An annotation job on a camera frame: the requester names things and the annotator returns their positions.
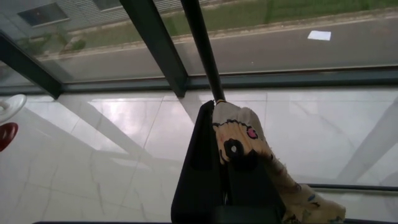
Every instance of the patterned fabric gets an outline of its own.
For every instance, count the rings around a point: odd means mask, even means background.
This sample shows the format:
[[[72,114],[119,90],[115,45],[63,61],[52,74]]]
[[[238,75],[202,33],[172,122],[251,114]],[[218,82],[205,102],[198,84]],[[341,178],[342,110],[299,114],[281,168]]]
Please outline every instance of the patterned fabric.
[[[284,223],[342,223],[345,207],[323,199],[309,186],[296,183],[275,157],[255,112],[218,101],[213,112],[220,162],[255,150],[264,158],[266,171],[280,194],[286,213]]]

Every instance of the white paper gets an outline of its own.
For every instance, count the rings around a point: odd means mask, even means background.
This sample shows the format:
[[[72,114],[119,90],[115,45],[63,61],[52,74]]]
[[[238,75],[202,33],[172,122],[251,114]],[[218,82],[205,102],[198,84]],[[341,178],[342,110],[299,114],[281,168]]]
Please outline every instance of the white paper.
[[[329,41],[330,37],[331,37],[331,32],[327,32],[327,31],[313,30],[313,31],[311,31],[310,35],[308,35],[308,38],[312,39],[312,40],[327,40],[327,41]]]

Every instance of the road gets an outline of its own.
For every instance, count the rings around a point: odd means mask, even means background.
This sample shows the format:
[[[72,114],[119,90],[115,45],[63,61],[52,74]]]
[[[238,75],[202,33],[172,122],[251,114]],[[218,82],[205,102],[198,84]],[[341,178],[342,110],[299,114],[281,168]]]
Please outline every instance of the road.
[[[398,63],[398,18],[211,40],[220,73]],[[310,40],[311,30],[331,32]],[[176,44],[188,74],[204,73],[193,42]],[[147,48],[43,61],[63,82],[162,76]]]

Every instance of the corrugated wall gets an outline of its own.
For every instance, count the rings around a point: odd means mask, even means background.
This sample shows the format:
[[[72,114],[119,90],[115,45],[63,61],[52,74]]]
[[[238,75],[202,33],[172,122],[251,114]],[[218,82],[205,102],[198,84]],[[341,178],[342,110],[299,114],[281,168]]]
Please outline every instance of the corrugated wall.
[[[180,0],[154,1],[160,12],[182,8]],[[211,1],[216,0],[200,0],[200,2]],[[53,2],[56,2],[68,16],[68,21],[33,28],[17,15],[18,12]],[[123,8],[100,11],[92,0],[0,0],[0,29],[13,39],[55,32],[57,26],[65,30],[78,30],[128,19],[129,17]]]

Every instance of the red object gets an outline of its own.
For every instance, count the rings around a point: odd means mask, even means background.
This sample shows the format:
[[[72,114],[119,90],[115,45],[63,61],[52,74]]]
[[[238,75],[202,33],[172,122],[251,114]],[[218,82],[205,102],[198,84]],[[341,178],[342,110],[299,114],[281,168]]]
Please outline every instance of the red object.
[[[3,151],[14,139],[18,132],[17,123],[6,123],[0,126],[0,152]]]

